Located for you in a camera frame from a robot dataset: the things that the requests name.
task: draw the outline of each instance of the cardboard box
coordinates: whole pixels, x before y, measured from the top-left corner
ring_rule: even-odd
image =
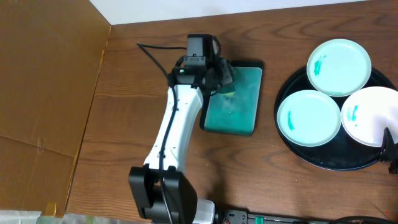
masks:
[[[0,209],[62,216],[110,25],[89,1],[0,1]]]

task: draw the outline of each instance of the black-rimmed tray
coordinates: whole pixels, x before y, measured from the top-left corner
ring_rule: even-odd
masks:
[[[369,81],[364,88],[370,86],[384,86],[396,89],[395,86],[378,70],[372,68],[372,73]],[[280,131],[277,124],[277,112],[279,105],[289,95],[301,90],[316,90],[311,85],[307,77],[307,67],[304,66],[297,70],[289,79],[282,85],[279,90],[275,106],[274,117],[275,125],[282,140],[287,147],[303,160],[330,170],[358,170],[376,163],[380,158],[380,147],[365,146],[355,141],[344,130],[343,125],[337,135],[328,143],[317,147],[299,146],[289,141]],[[339,108],[343,106],[348,96],[332,97]]]

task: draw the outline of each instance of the wood grain surface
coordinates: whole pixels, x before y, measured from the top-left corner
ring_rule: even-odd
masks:
[[[279,137],[279,88],[324,41],[361,44],[374,67],[398,86],[398,1],[250,12],[113,26],[80,152],[69,213],[143,221],[127,177],[155,142],[167,99],[166,80],[136,42],[186,45],[187,34],[216,35],[228,59],[266,63],[257,126],[250,137],[202,131],[198,119],[187,157],[198,196],[221,207],[335,219],[370,215],[398,221],[398,175],[377,163],[334,172],[306,163]],[[170,70],[181,50],[150,50]]]

